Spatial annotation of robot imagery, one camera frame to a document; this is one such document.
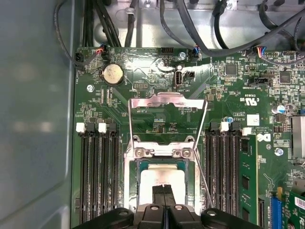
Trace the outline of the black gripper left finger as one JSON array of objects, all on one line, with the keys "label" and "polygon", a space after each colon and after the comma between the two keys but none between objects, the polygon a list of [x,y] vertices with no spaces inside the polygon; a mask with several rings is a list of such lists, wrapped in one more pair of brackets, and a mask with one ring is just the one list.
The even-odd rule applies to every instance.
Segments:
[{"label": "black gripper left finger", "polygon": [[152,187],[152,204],[139,205],[136,213],[116,208],[76,226],[77,229],[162,229],[165,207],[164,186]]}]

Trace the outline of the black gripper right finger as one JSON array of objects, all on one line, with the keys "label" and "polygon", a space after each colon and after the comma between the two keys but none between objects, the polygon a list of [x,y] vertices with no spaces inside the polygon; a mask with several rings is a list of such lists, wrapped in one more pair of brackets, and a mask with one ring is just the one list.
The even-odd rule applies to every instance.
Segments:
[{"label": "black gripper right finger", "polygon": [[216,208],[208,208],[200,215],[187,205],[176,204],[171,185],[165,185],[165,204],[172,229],[258,229],[249,221],[230,215]]}]

